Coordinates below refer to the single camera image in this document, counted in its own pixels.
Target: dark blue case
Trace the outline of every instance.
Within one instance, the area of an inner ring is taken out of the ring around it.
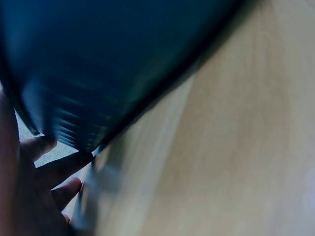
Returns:
[[[0,80],[18,114],[92,151],[174,84],[240,1],[0,2]]]

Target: hand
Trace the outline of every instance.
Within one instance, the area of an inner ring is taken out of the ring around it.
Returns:
[[[61,211],[79,192],[81,181],[74,178],[51,189],[93,157],[77,152],[36,168],[34,161],[56,144],[45,136],[19,141],[14,110],[0,89],[0,235],[71,235]]]

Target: light wood table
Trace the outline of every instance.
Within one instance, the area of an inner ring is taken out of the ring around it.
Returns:
[[[91,166],[80,235],[315,235],[315,0],[259,0],[232,25]]]

